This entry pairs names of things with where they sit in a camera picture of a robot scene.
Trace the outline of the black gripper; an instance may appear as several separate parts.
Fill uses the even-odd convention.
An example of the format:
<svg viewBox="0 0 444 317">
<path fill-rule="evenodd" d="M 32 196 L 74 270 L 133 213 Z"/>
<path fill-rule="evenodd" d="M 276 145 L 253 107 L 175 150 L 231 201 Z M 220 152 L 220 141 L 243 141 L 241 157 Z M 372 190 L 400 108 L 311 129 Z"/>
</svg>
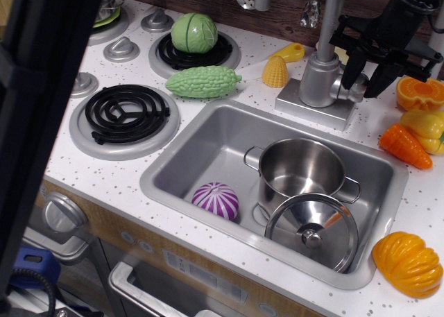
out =
<svg viewBox="0 0 444 317">
<path fill-rule="evenodd" d="M 341 84 L 350 89 L 361 75 L 367 61 L 378 64 L 371 76 L 364 98 L 378 97 L 399 76 L 426 81 L 432 68 L 443 62 L 443 56 L 415 37 L 414 32 L 402 29 L 401 23 L 388 23 L 379 32 L 381 19 L 364 19 L 342 15 L 330 44 L 346 51 L 348 62 Z"/>
</svg>

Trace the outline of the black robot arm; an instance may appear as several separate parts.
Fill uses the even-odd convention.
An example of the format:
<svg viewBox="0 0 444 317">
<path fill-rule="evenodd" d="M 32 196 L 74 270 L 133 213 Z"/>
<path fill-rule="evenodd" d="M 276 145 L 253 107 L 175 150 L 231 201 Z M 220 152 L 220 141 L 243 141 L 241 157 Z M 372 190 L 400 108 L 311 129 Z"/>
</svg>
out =
<svg viewBox="0 0 444 317">
<path fill-rule="evenodd" d="M 373 19 L 341 15 L 330 44 L 344 49 L 348 56 L 342 86 L 351 89 L 368 61 L 377 68 L 366 85 L 366 98 L 380 95 L 401 76 L 427 81 L 443 56 L 416 33 L 440 5 L 441 0 L 389 0 L 382 14 Z"/>
</svg>

